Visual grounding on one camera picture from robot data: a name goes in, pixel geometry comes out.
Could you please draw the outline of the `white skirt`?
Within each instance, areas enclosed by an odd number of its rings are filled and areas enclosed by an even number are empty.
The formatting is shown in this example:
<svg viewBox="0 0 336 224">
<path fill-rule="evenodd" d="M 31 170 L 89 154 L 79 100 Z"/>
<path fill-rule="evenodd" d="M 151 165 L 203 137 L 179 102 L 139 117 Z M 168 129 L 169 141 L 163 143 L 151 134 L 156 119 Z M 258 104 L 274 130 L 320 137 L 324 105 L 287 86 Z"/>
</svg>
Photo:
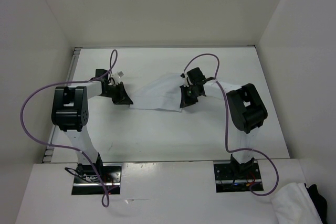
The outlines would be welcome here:
<svg viewBox="0 0 336 224">
<path fill-rule="evenodd" d="M 184 79 L 178 73 L 165 74 L 131 95 L 131 109 L 181 112 L 181 89 Z"/>
</svg>

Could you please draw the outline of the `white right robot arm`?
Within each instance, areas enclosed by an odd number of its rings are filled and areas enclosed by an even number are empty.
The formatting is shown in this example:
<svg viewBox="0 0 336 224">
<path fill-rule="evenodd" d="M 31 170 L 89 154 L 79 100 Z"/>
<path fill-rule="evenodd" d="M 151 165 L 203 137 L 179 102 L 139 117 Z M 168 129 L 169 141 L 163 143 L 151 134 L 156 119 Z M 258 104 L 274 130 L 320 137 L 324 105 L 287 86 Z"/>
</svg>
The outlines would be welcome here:
<svg viewBox="0 0 336 224">
<path fill-rule="evenodd" d="M 230 172 L 235 179 L 247 177 L 254 163 L 253 141 L 268 117 L 256 87 L 251 83 L 239 86 L 206 78 L 198 67 L 181 74 L 181 78 L 181 109 L 196 104 L 201 96 L 227 102 L 227 116 L 237 131 L 239 149 L 230 154 Z"/>
</svg>

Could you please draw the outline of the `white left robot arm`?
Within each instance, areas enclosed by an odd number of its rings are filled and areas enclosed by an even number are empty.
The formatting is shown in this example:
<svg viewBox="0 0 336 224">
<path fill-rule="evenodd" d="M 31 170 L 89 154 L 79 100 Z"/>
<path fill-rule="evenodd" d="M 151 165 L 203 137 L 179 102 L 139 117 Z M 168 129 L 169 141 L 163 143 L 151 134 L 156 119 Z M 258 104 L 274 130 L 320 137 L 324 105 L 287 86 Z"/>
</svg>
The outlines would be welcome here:
<svg viewBox="0 0 336 224">
<path fill-rule="evenodd" d="M 110 98 L 115 105 L 132 105 L 133 101 L 128 96 L 121 77 L 121 71 L 110 74 L 108 70 L 97 69 L 95 77 L 88 83 L 55 88 L 52 123 L 65 133 L 71 146 L 77 151 L 77 175 L 86 175 L 93 182 L 102 180 L 105 170 L 87 129 L 88 100 L 101 96 Z"/>
</svg>

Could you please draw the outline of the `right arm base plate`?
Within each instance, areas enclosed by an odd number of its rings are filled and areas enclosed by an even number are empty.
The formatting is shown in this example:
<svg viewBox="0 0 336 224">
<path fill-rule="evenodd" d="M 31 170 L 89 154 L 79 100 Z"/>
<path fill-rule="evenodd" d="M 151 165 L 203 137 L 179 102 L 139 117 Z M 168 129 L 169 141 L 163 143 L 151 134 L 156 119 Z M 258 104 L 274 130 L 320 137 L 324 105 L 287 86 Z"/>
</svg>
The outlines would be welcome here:
<svg viewBox="0 0 336 224">
<path fill-rule="evenodd" d="M 213 164 L 215 187 L 217 193 L 236 193 L 253 191 L 260 193 L 264 190 L 259 165 L 254 161 L 251 168 L 236 175 L 230 161 L 217 162 Z"/>
</svg>

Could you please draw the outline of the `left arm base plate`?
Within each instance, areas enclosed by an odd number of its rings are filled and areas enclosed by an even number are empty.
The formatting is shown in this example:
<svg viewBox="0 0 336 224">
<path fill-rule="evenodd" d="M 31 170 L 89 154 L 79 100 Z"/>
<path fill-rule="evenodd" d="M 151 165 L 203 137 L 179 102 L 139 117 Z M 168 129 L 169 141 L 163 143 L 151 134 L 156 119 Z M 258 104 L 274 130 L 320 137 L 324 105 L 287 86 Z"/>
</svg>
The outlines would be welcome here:
<svg viewBox="0 0 336 224">
<path fill-rule="evenodd" d="M 94 171 L 80 171 L 66 167 L 65 170 L 74 177 L 72 185 L 72 195 L 103 195 L 104 190 L 100 180 Z M 119 195 L 121 190 L 122 164 L 104 163 L 102 174 L 100 175 L 109 195 Z"/>
</svg>

